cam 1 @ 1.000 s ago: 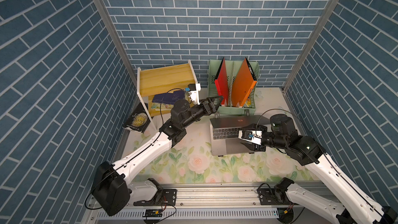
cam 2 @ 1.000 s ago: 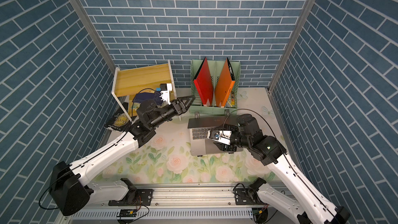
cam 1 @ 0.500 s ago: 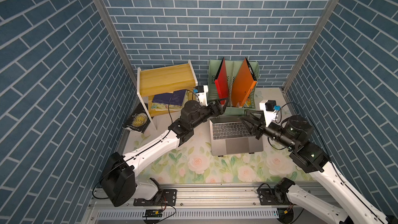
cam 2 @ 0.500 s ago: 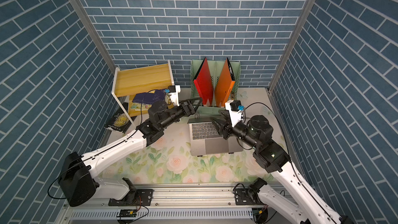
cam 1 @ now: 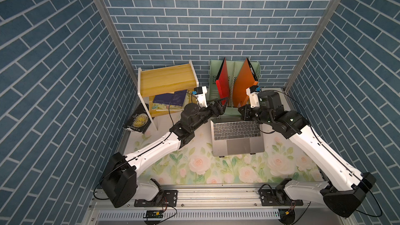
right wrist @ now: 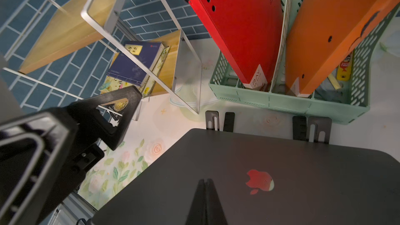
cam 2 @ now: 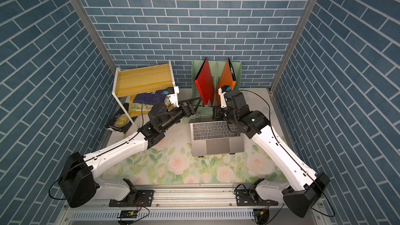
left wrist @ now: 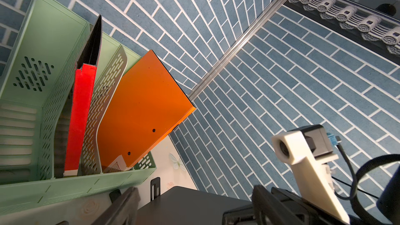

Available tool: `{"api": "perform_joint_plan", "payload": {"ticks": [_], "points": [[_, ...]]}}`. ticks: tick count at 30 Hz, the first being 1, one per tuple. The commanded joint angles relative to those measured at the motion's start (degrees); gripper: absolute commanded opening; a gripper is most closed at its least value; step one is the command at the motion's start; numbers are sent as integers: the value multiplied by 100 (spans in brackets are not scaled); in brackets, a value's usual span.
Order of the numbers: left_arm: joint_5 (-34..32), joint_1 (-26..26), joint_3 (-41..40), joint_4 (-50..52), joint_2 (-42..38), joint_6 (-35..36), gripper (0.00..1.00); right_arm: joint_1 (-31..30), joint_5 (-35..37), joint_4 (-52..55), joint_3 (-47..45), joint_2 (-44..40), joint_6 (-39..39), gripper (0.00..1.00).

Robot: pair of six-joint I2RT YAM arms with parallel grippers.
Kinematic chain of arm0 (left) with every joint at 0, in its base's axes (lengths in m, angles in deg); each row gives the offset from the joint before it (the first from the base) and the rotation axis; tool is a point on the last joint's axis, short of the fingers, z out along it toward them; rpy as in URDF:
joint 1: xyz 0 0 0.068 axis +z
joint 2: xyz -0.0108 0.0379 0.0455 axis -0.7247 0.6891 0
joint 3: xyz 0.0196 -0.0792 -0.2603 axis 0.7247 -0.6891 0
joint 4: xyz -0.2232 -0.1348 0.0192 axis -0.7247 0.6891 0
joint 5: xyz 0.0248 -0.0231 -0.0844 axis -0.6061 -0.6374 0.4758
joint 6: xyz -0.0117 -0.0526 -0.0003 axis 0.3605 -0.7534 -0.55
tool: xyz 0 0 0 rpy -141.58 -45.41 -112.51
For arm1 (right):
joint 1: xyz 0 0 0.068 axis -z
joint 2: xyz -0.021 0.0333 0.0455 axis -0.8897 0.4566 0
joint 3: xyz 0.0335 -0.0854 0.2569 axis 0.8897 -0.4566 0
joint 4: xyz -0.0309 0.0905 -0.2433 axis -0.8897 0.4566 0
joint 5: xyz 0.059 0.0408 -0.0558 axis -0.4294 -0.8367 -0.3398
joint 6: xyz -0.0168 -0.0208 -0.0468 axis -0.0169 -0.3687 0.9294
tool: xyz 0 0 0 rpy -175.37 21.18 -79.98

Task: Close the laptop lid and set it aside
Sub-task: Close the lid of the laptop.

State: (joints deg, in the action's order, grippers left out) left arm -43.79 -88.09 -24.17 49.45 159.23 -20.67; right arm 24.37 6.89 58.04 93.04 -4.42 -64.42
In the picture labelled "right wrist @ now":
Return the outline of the grey laptop computer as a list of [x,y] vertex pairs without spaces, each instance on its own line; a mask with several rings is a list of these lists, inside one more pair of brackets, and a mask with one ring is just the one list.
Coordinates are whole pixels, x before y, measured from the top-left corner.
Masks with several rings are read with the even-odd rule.
[[397,225],[400,164],[368,149],[192,129],[92,218],[185,225],[212,179],[228,225]]

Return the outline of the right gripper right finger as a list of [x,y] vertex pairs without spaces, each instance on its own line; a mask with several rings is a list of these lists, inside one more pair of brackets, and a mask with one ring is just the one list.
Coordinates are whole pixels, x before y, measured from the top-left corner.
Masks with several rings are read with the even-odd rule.
[[186,225],[227,225],[215,184],[212,179],[201,179],[187,216]]

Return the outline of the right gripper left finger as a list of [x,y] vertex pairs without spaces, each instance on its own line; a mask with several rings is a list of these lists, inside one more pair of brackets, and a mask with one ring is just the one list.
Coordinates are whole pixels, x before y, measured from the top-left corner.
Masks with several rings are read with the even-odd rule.
[[[128,99],[120,113],[103,104]],[[135,86],[1,123],[1,224],[36,225],[115,150],[142,99]]]

